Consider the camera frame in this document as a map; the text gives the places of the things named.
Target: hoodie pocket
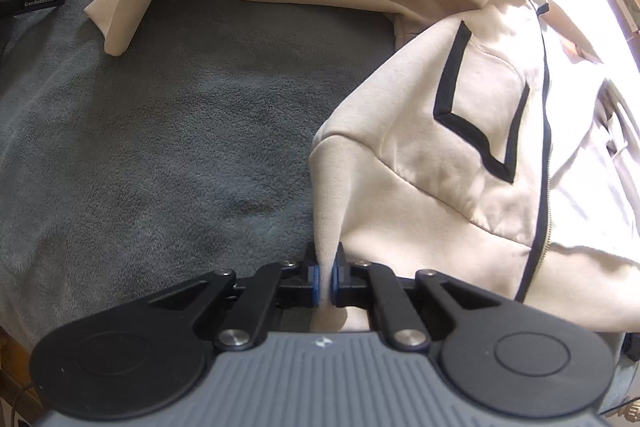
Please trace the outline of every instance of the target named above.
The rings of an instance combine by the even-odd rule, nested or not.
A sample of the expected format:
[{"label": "hoodie pocket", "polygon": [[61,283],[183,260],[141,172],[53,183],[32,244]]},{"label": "hoodie pocket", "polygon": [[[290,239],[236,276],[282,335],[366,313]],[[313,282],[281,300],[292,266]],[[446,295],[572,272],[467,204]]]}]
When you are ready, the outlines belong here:
[{"label": "hoodie pocket", "polygon": [[[471,37],[462,21],[440,77],[433,118],[476,149],[488,172],[513,184],[529,84],[508,62],[470,44]],[[501,96],[495,96],[489,82],[501,87]],[[456,97],[456,91],[461,91],[461,96]],[[513,116],[505,125],[509,113]]]}]

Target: logo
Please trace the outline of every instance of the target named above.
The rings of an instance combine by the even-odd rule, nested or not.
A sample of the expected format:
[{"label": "logo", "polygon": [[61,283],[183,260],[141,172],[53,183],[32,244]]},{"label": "logo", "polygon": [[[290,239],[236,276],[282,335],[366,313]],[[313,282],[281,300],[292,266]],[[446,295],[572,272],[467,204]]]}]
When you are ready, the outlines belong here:
[{"label": "logo", "polygon": [[332,341],[331,339],[329,339],[327,337],[322,337],[321,339],[316,339],[316,341],[314,342],[314,344],[316,344],[316,346],[322,347],[322,349],[326,349],[327,347],[330,347],[333,343],[334,343],[334,341]]},{"label": "logo", "polygon": [[26,8],[27,6],[33,6],[34,4],[44,4],[46,2],[51,2],[53,0],[35,0],[35,1],[29,1],[24,3],[24,7]]}]

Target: white hoodie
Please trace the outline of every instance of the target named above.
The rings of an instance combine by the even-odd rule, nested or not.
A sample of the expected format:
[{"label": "white hoodie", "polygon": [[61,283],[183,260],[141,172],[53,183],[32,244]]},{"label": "white hoodie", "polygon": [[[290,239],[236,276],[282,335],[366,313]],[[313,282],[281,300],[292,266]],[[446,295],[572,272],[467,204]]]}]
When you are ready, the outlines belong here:
[{"label": "white hoodie", "polygon": [[[126,50],[150,1],[86,8],[105,51]],[[567,4],[256,1],[395,20],[401,49],[313,143],[325,290],[342,241],[352,259],[400,276],[429,267],[595,330],[640,331],[638,128],[605,67],[564,52],[556,32],[597,56]],[[351,316],[366,327],[362,314]],[[344,314],[325,307],[316,326],[344,327]]]}]

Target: round black disc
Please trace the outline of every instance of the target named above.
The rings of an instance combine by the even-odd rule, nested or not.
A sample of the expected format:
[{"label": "round black disc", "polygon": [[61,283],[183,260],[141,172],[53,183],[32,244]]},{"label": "round black disc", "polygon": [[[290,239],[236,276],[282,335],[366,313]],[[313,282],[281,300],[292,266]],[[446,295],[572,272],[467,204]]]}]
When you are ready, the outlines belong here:
[{"label": "round black disc", "polygon": [[463,394],[531,419],[576,413],[602,396],[613,361],[599,336],[533,309],[505,308],[461,317],[444,341],[442,368]]},{"label": "round black disc", "polygon": [[87,420],[123,420],[179,399],[206,365],[203,344],[179,314],[130,306],[47,335],[31,355],[44,404]]}]

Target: black trim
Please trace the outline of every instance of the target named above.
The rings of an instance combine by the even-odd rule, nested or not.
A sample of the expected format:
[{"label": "black trim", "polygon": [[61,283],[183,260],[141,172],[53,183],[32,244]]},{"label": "black trim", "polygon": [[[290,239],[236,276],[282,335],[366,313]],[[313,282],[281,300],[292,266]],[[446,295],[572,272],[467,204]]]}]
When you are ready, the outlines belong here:
[{"label": "black trim", "polygon": [[525,84],[518,102],[518,108],[513,115],[513,120],[511,120],[507,147],[504,152],[504,163],[502,163],[491,154],[489,139],[486,135],[468,120],[451,112],[460,65],[470,39],[471,30],[462,21],[440,76],[440,83],[438,84],[438,91],[433,104],[433,118],[476,149],[480,154],[482,165],[492,175],[513,184],[518,156],[518,133],[524,107],[529,98],[529,84]]},{"label": "black trim", "polygon": [[[549,9],[548,4],[543,4],[538,8],[538,15],[546,13]],[[544,51],[543,58],[545,61],[545,76],[542,84],[542,118],[543,118],[543,137],[542,137],[542,180],[540,182],[540,206],[538,208],[538,222],[536,224],[536,235],[531,243],[527,264],[524,267],[520,287],[516,293],[515,299],[523,302],[527,296],[527,291],[531,286],[533,276],[536,273],[538,264],[541,261],[542,252],[545,248],[546,232],[549,227],[549,156],[551,154],[551,126],[546,118],[546,97],[549,94],[549,67],[546,63],[546,46],[545,38],[540,26],[540,37],[542,38],[542,49]]]},{"label": "black trim", "polygon": [[544,4],[541,4],[540,6],[538,6],[538,9],[536,10],[536,15],[540,17],[541,15],[544,15],[548,11],[549,11],[549,3],[545,2]]}]

